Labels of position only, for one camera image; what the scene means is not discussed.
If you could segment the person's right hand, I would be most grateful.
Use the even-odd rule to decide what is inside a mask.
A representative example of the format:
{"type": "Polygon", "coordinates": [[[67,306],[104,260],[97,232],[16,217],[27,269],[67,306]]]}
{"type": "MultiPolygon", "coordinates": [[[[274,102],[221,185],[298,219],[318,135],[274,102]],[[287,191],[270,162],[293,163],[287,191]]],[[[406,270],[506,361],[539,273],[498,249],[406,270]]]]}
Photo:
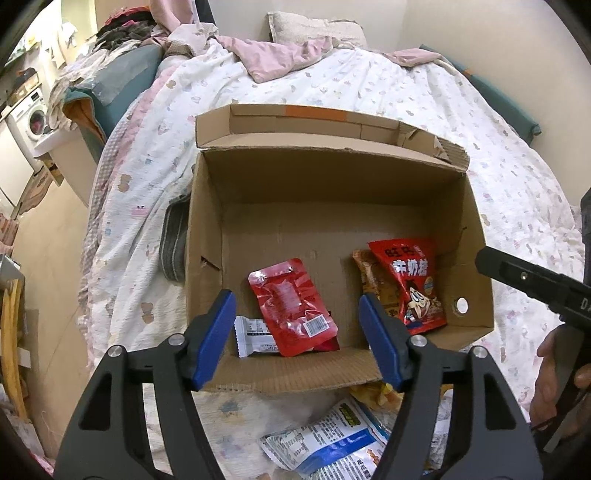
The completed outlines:
{"type": "MultiPolygon", "coordinates": [[[[534,397],[530,405],[530,418],[534,426],[552,419],[557,414],[558,381],[556,377],[554,343],[559,330],[560,328],[557,327],[551,331],[537,350],[537,356],[542,359],[542,363],[535,383],[534,397]]],[[[576,434],[589,419],[590,395],[587,395],[576,419],[570,422],[564,431],[564,437],[576,434]]]]}

